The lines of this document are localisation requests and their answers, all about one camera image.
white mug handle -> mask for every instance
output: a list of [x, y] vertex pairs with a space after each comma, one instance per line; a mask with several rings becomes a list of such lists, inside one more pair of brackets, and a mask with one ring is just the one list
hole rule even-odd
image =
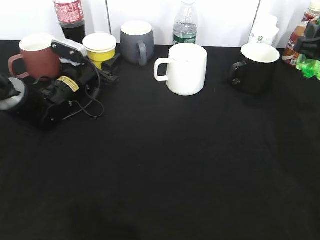
[[168, 76], [158, 76], [158, 69], [161, 64], [170, 64], [171, 59], [170, 58], [159, 58], [157, 61], [155, 61], [154, 64], [154, 77], [157, 81], [163, 82], [168, 81]]

white backdrop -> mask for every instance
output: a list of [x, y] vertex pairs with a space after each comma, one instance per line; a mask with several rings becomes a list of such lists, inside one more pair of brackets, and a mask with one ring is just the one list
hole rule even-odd
[[[202, 46], [240, 47], [248, 40], [259, 0], [197, 0], [198, 40]], [[262, 0], [259, 16], [279, 17], [276, 45], [284, 47], [310, 0]], [[180, 0], [108, 0], [113, 34], [120, 26], [145, 20], [154, 28], [156, 44], [170, 45]], [[87, 34], [109, 32], [105, 0], [82, 0]], [[62, 37], [52, 0], [1, 0], [0, 39], [21, 40], [33, 33]]]

gray mug handle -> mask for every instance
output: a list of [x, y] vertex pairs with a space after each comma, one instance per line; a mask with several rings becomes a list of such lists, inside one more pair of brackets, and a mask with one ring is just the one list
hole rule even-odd
[[138, 41], [138, 46], [140, 50], [140, 59], [138, 60], [139, 65], [141, 67], [144, 67], [145, 65], [147, 65], [147, 48], [143, 41]]

gray mug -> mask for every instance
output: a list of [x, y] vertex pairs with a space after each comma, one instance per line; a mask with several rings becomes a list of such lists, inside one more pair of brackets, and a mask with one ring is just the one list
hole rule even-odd
[[140, 66], [147, 65], [155, 54], [152, 26], [145, 21], [128, 21], [121, 26], [121, 54], [125, 60]]

black mug handle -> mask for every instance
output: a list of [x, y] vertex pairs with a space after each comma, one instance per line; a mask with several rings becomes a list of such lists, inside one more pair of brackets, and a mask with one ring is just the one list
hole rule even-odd
[[241, 68], [244, 68], [245, 66], [247, 66], [247, 63], [245, 61], [239, 61], [232, 65], [229, 77], [229, 83], [232, 86], [236, 86], [242, 83], [242, 80], [238, 76], [238, 72]]

